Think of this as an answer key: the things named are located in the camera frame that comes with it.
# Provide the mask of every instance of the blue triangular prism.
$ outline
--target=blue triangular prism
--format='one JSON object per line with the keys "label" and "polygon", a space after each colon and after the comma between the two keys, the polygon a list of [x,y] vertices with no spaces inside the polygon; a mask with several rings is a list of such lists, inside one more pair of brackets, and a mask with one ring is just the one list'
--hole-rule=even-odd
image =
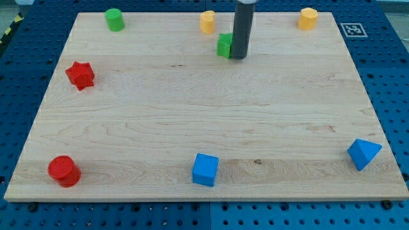
{"label": "blue triangular prism", "polygon": [[348,149],[348,153],[351,155],[357,169],[361,171],[372,161],[381,149],[382,145],[380,144],[356,139]]}

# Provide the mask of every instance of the yellow and black tape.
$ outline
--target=yellow and black tape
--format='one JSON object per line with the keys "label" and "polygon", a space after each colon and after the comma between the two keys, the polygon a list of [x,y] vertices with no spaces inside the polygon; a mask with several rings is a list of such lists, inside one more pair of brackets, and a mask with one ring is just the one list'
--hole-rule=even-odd
{"label": "yellow and black tape", "polygon": [[0,58],[6,51],[8,44],[12,40],[17,29],[20,27],[23,19],[24,19],[23,14],[21,13],[17,14],[12,24],[6,29],[4,35],[0,38]]}

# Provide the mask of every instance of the blue pegboard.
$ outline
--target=blue pegboard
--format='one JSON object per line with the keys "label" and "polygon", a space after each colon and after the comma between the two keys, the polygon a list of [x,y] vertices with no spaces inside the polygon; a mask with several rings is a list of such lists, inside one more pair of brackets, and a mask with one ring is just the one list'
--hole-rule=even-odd
{"label": "blue pegboard", "polygon": [[[259,0],[259,12],[332,12],[389,140],[409,173],[409,54],[375,1]],[[78,12],[232,12],[232,0],[37,0],[0,59],[0,229],[408,229],[409,202],[10,204],[20,152]],[[366,38],[341,23],[361,23]],[[34,212],[28,209],[37,207]]]}

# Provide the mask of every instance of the wooden board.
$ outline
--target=wooden board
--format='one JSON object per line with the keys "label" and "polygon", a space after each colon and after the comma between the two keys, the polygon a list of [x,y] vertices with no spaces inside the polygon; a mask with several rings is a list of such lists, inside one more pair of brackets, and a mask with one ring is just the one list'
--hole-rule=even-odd
{"label": "wooden board", "polygon": [[[249,56],[216,56],[198,13],[80,13],[5,199],[45,202],[403,200],[408,189],[331,13],[257,13]],[[64,70],[90,62],[96,86]],[[383,149],[362,172],[356,139]],[[192,183],[196,153],[220,158],[213,188]],[[48,163],[70,155],[82,178],[61,188]]]}

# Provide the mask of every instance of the red cylinder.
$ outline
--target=red cylinder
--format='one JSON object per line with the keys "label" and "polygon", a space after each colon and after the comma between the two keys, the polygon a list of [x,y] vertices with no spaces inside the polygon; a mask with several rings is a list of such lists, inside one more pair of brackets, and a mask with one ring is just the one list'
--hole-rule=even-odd
{"label": "red cylinder", "polygon": [[54,158],[49,164],[48,172],[64,188],[75,185],[81,178],[81,171],[69,156]]}

